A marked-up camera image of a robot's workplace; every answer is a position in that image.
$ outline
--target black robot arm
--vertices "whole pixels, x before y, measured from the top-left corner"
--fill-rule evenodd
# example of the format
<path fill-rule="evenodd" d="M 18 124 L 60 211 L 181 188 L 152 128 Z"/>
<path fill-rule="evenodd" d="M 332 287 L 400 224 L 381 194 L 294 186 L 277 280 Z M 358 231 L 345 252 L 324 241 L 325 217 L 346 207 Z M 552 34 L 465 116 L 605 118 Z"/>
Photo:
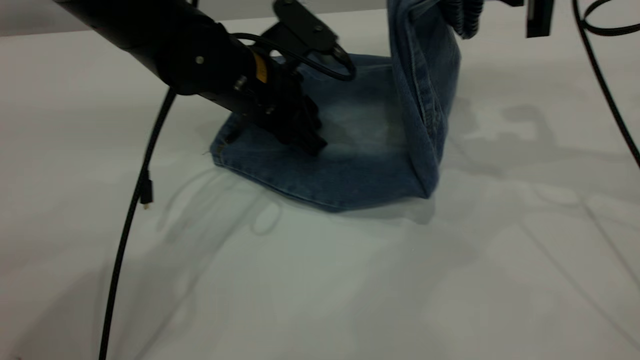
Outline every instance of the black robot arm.
<path fill-rule="evenodd" d="M 321 126 L 317 107 L 304 95 L 296 68 L 304 62 L 339 80 L 355 76 L 335 34 L 295 0 L 274 3 L 280 22 L 262 36 L 238 34 L 254 40 L 251 46 L 185 0 L 55 1 L 131 53 L 177 94 L 199 94 L 311 155 L 326 142 L 316 134 Z M 273 50 L 286 62 L 272 59 Z M 332 56 L 349 73 L 310 61 L 312 52 Z"/>

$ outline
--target yellow label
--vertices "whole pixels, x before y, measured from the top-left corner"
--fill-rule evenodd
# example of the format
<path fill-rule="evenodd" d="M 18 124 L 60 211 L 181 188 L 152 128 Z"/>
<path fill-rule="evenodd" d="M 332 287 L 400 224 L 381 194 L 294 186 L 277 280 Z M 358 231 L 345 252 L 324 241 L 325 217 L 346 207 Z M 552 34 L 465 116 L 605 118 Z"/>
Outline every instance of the yellow label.
<path fill-rule="evenodd" d="M 268 74 L 267 64 L 264 63 L 264 59 L 260 55 L 253 53 L 253 57 L 255 58 L 255 77 L 266 84 Z"/>

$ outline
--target folded denim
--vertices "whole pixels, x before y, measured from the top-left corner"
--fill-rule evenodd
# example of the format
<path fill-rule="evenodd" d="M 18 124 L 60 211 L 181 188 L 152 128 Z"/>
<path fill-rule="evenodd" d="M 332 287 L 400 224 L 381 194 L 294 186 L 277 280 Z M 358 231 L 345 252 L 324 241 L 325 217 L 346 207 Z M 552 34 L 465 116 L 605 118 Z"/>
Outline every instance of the folded denim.
<path fill-rule="evenodd" d="M 462 38 L 478 32 L 484 0 L 441 0 L 438 4 L 444 19 Z"/>
<path fill-rule="evenodd" d="M 388 0 L 391 58 L 351 55 L 358 75 L 341 82 L 301 67 L 318 105 L 316 158 L 284 146 L 232 114 L 211 145 L 216 165 L 326 211 L 368 208 L 436 188 L 460 52 L 437 0 Z"/>

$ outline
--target cable connector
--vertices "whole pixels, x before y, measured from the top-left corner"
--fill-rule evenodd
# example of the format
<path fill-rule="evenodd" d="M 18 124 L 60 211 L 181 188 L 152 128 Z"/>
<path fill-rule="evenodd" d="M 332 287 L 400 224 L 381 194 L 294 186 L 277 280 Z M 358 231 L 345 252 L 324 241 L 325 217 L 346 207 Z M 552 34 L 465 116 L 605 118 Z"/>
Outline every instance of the cable connector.
<path fill-rule="evenodd" d="M 145 170 L 144 178 L 140 184 L 140 204 L 144 205 L 145 210 L 149 208 L 149 204 L 154 201 L 154 182 L 149 178 L 149 170 Z"/>

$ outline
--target screw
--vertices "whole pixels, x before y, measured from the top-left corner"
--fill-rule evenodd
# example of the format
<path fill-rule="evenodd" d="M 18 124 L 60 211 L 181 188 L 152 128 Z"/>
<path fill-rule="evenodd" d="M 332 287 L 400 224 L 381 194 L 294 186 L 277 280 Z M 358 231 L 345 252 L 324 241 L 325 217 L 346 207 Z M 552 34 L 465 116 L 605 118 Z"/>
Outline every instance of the screw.
<path fill-rule="evenodd" d="M 242 75 L 240 76 L 238 81 L 236 81 L 236 84 L 234 85 L 234 90 L 235 91 L 242 90 L 242 88 L 244 87 L 244 84 L 246 84 L 246 76 Z"/>

